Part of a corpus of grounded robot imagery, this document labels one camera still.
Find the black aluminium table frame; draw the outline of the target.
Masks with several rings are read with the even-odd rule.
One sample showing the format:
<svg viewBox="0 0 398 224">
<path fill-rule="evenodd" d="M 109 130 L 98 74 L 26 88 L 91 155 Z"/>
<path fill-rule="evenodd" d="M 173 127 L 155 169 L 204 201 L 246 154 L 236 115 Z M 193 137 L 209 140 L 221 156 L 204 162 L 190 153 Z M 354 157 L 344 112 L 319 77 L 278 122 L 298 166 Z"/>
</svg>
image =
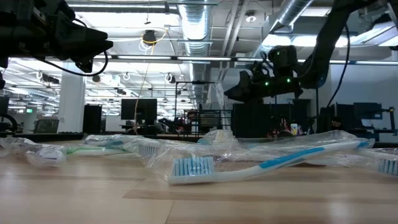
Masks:
<svg viewBox="0 0 398 224">
<path fill-rule="evenodd" d="M 56 141 L 77 141 L 84 138 L 83 133 L 62 133 L 62 134 L 14 134 L 14 133 L 0 133 L 0 138 L 14 137 L 27 138 L 33 142 L 56 142 Z M 166 139 L 197 142 L 201 137 L 176 135 L 176 134 L 158 134 L 156 136 L 146 136 L 150 139 Z M 398 148 L 398 143 L 395 142 L 375 142 L 373 148 Z"/>
</svg>

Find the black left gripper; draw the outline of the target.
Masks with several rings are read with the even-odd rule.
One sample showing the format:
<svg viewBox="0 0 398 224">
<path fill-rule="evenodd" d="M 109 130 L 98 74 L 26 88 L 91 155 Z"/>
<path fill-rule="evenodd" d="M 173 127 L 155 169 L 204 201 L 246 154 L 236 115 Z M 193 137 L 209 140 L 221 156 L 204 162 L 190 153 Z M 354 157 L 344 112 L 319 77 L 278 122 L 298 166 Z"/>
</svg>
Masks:
<svg viewBox="0 0 398 224">
<path fill-rule="evenodd" d="M 94 57 L 113 42 L 107 33 L 77 22 L 66 0 L 0 0 L 0 67 L 7 68 L 11 57 L 47 64 L 47 57 L 55 57 L 91 73 Z"/>
</svg>

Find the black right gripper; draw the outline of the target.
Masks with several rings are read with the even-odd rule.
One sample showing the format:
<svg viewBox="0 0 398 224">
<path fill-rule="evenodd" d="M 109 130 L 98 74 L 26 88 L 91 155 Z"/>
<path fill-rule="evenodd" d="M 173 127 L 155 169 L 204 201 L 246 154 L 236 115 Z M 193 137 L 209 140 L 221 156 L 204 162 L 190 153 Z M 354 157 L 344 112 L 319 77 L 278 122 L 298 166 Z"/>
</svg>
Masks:
<svg viewBox="0 0 398 224">
<path fill-rule="evenodd" d="M 243 103 L 262 103 L 263 98 L 256 96 L 274 97 L 294 93 L 298 98 L 303 93 L 299 82 L 303 68 L 298 63 L 293 45 L 273 47 L 268 53 L 262 54 L 261 62 L 254 62 L 249 69 L 252 73 L 240 71 L 239 83 L 224 92 L 227 98 Z"/>
</svg>

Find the purple white toothbrush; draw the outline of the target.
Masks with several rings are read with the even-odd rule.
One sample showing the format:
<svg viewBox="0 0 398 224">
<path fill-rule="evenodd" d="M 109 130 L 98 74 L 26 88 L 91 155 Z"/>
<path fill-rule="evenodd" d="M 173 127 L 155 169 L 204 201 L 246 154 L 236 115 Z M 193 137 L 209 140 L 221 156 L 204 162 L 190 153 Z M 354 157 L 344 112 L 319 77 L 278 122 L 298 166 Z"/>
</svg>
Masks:
<svg viewBox="0 0 398 224">
<path fill-rule="evenodd" d="M 0 138 L 0 157 L 12 154 L 23 157 L 34 167 L 60 167 L 67 161 L 67 148 L 53 144 L 40 144 L 26 138 Z"/>
</svg>

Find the blue white toothbrush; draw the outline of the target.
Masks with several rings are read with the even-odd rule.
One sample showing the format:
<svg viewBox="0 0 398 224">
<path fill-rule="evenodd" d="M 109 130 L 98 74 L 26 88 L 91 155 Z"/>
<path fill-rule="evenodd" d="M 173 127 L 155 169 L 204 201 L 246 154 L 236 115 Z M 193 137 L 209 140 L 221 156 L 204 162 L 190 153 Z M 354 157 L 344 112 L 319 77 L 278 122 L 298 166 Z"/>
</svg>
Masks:
<svg viewBox="0 0 398 224">
<path fill-rule="evenodd" d="M 398 147 L 360 148 L 354 153 L 366 159 L 362 167 L 398 177 Z"/>
<path fill-rule="evenodd" d="M 89 146 L 104 147 L 105 151 L 130 152 L 140 157 L 151 157 L 161 147 L 155 139 L 136 135 L 89 135 L 83 140 Z"/>
<path fill-rule="evenodd" d="M 369 140 L 342 131 L 262 143 L 224 139 L 213 144 L 163 144 L 146 166 L 170 185 L 232 182 L 368 146 Z"/>
</svg>

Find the white square pillar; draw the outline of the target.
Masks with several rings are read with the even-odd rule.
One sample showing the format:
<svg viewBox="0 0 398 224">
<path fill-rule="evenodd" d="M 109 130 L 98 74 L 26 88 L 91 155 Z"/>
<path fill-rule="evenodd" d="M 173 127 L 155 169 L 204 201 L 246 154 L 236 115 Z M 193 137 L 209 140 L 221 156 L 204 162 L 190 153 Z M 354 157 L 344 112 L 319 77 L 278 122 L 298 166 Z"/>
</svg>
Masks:
<svg viewBox="0 0 398 224">
<path fill-rule="evenodd" d="M 62 72 L 58 109 L 58 132 L 83 131 L 86 77 Z"/>
</svg>

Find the black tall cabinet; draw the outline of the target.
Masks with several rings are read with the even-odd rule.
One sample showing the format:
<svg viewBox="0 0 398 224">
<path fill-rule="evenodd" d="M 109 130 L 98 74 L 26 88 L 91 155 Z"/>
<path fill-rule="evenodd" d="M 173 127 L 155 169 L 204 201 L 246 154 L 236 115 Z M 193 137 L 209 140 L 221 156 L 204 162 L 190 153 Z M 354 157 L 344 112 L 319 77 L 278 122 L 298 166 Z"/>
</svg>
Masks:
<svg viewBox="0 0 398 224">
<path fill-rule="evenodd" d="M 83 117 L 83 132 L 86 134 L 99 134 L 101 132 L 101 116 L 101 106 L 85 105 Z"/>
</svg>

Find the silver ribbed air duct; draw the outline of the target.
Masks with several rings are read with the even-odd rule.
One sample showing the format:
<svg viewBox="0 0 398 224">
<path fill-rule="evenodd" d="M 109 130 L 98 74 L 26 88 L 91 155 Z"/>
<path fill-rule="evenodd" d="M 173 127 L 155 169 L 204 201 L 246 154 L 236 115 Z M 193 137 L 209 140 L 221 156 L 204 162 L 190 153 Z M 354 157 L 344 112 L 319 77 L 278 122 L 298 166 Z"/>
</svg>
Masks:
<svg viewBox="0 0 398 224">
<path fill-rule="evenodd" d="M 210 13 L 211 7 L 204 4 L 180 4 L 178 11 L 181 17 L 181 26 L 185 44 L 186 55 L 191 57 L 208 56 L 210 44 Z M 206 65 L 204 62 L 193 62 L 189 65 L 191 81 L 207 81 Z M 203 93 L 204 85 L 193 85 L 191 96 L 196 105 L 206 101 Z"/>
</svg>

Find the green white toothbrush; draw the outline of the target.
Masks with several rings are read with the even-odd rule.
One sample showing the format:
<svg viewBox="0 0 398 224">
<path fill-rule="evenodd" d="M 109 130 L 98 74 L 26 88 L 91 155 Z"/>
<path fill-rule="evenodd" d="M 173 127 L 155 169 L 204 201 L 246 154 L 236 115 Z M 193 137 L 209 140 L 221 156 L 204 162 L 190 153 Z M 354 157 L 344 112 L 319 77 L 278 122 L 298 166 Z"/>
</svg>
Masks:
<svg viewBox="0 0 398 224">
<path fill-rule="evenodd" d="M 67 155 L 73 156 L 111 156 L 116 154 L 136 153 L 137 149 L 123 144 L 100 146 L 80 144 L 67 146 L 65 152 Z"/>
</svg>

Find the black metal stand frame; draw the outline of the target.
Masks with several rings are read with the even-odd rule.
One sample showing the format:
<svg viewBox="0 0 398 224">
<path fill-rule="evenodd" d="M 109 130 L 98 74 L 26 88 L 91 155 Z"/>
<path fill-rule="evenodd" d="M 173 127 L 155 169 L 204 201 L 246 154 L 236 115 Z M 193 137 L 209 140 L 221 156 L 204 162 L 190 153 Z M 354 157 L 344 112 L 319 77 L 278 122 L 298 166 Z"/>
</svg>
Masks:
<svg viewBox="0 0 398 224">
<path fill-rule="evenodd" d="M 196 105 L 193 97 L 190 93 L 192 93 L 193 85 L 204 85 L 203 93 L 206 93 L 206 101 L 202 104 Z M 211 102 L 211 90 L 215 90 L 215 82 L 209 81 L 179 81 L 175 84 L 175 93 L 174 93 L 174 121 L 175 126 L 177 127 L 177 132 L 179 135 L 183 135 L 183 119 L 182 114 L 184 110 L 202 110 L 202 109 L 211 109 L 218 110 L 218 105 L 213 105 Z"/>
</svg>

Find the long ceiling light strip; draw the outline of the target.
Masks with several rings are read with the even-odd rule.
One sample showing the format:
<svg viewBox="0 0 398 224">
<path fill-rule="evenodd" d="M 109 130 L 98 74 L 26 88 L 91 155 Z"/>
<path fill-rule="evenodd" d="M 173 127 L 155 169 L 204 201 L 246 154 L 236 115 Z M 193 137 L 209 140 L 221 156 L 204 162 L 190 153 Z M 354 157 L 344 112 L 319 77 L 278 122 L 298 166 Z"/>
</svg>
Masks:
<svg viewBox="0 0 398 224">
<path fill-rule="evenodd" d="M 177 63 L 177 62 L 238 62 L 238 63 L 253 63 L 262 62 L 263 58 L 248 58 L 248 57 L 195 57 L 195 56 L 175 56 L 175 55 L 109 55 L 108 62 L 132 62 L 132 63 Z M 104 62 L 106 57 L 104 55 L 97 55 L 94 57 L 94 62 Z M 332 65 L 343 65 L 345 60 L 330 60 Z M 348 65 L 372 65 L 372 66 L 398 66 L 398 61 L 386 60 L 349 60 Z"/>
</svg>

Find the black partition cabinet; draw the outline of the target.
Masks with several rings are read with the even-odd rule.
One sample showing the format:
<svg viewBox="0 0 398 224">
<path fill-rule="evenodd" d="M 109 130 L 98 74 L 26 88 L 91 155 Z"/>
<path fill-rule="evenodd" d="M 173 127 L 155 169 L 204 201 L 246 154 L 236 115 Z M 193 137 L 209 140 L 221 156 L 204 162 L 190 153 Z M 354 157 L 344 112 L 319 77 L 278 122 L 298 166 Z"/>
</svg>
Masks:
<svg viewBox="0 0 398 224">
<path fill-rule="evenodd" d="M 271 109 L 264 104 L 234 104 L 231 128 L 236 138 L 265 138 L 271 129 Z"/>
</svg>

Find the black computer monitor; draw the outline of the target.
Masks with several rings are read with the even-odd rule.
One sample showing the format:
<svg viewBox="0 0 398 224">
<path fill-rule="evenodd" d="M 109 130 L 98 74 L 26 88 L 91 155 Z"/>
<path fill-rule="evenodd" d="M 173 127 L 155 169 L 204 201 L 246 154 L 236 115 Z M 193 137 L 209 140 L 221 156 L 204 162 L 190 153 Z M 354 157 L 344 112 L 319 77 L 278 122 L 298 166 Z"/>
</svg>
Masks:
<svg viewBox="0 0 398 224">
<path fill-rule="evenodd" d="M 153 121 L 157 119 L 157 99 L 122 99 L 121 119 Z"/>
</svg>

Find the dark blue monitor on arm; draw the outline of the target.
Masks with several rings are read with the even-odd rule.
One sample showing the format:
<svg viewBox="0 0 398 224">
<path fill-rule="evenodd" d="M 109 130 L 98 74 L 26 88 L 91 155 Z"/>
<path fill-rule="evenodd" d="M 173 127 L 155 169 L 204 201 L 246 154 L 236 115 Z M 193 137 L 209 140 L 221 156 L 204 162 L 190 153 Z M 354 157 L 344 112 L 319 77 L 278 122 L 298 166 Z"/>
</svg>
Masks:
<svg viewBox="0 0 398 224">
<path fill-rule="evenodd" d="M 398 136 L 398 129 L 395 121 L 395 108 L 390 106 L 383 108 L 381 103 L 354 103 L 354 117 L 357 120 L 366 121 L 382 121 L 384 114 L 389 118 L 389 128 L 377 128 L 373 124 L 370 126 L 362 125 L 356 128 L 354 133 L 361 138 L 373 139 L 376 142 L 380 141 L 380 134 L 392 134 Z"/>
</svg>

